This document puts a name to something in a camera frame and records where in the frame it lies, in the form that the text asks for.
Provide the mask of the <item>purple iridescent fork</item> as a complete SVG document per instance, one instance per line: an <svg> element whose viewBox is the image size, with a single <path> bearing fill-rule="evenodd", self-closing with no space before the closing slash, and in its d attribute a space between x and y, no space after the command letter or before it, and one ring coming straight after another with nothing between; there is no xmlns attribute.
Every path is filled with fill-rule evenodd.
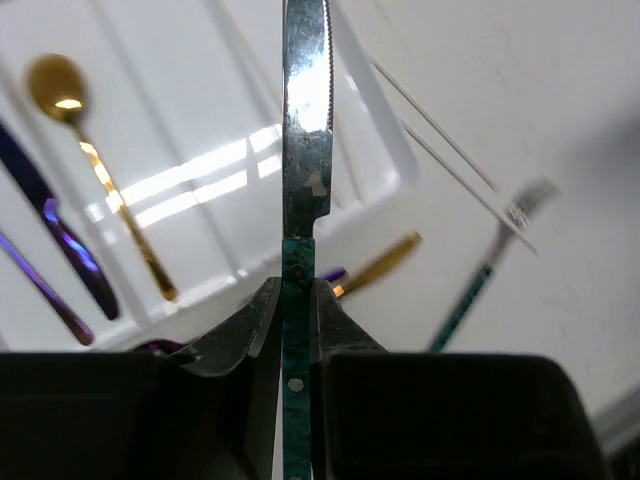
<svg viewBox="0 0 640 480"><path fill-rule="evenodd" d="M41 277L38 271L4 233L1 233L1 248L49 303L53 311L58 315L75 339L83 346L90 346L95 339L92 329L57 294L46 280Z"/></svg>

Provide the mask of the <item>gold spoon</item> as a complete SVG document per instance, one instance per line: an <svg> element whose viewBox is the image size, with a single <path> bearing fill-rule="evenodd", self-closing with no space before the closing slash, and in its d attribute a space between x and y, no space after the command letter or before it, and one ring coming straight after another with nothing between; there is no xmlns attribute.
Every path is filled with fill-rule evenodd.
<svg viewBox="0 0 640 480"><path fill-rule="evenodd" d="M117 206L117 211L161 295L168 301L175 301L178 298L177 287L131 213L120 189L101 160L96 146L83 130L83 120L89 110L89 94L79 67L67 56L44 54L33 60L27 68L26 83L31 98L39 109L49 118L73 131L81 150L91 162L95 176L104 187L108 198Z"/></svg>

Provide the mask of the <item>green handled silver fork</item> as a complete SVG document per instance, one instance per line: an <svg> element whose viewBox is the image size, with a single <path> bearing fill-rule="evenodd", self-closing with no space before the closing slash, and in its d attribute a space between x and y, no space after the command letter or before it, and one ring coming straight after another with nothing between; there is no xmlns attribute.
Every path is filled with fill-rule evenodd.
<svg viewBox="0 0 640 480"><path fill-rule="evenodd" d="M446 349L480 298L483 289L490 283L516 234L522 233L544 205L558 194L558 187L546 177L530 182L516 194L504 211L505 219L499 220L492 244L453 304L447 318L432 336L426 347L427 352L440 353Z"/></svg>

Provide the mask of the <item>green handled silver knife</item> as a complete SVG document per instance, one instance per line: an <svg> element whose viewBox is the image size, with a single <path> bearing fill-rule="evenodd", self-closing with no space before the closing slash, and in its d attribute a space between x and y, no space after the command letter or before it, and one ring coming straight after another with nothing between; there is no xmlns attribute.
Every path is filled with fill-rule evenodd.
<svg viewBox="0 0 640 480"><path fill-rule="evenodd" d="M283 476L307 479L313 229L331 205L334 55L329 2L284 2L282 46Z"/></svg>

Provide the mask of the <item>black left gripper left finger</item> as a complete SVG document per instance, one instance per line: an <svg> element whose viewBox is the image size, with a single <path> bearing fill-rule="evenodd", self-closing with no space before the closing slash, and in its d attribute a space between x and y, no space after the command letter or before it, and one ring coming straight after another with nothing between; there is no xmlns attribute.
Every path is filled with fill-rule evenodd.
<svg viewBox="0 0 640 480"><path fill-rule="evenodd" d="M1 358L5 479L268 479L281 282L170 356Z"/></svg>

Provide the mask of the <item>purple iridescent knife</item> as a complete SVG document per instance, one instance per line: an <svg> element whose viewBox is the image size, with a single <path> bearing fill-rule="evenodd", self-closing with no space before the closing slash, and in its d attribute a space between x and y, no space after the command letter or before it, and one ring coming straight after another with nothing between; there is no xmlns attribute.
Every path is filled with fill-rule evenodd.
<svg viewBox="0 0 640 480"><path fill-rule="evenodd" d="M34 162L1 125L1 162L109 320L120 315L115 292L98 260L58 213L58 199Z"/></svg>

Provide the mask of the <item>gold knife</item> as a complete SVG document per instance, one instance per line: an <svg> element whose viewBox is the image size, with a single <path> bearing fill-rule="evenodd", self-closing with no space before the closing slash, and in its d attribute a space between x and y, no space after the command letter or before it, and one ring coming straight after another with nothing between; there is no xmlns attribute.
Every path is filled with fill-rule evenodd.
<svg viewBox="0 0 640 480"><path fill-rule="evenodd" d="M333 293L335 297L341 298L352 294L388 275L404 262L421 242L422 237L417 231L407 233L356 274L349 276L346 281L334 286Z"/></svg>

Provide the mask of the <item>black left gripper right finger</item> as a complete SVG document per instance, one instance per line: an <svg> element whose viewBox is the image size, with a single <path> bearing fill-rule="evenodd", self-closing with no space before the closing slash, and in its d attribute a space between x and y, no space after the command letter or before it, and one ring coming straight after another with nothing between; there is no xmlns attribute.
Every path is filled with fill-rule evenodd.
<svg viewBox="0 0 640 480"><path fill-rule="evenodd" d="M580 395L553 360L390 352L323 280L311 296L317 479L607 479Z"/></svg>

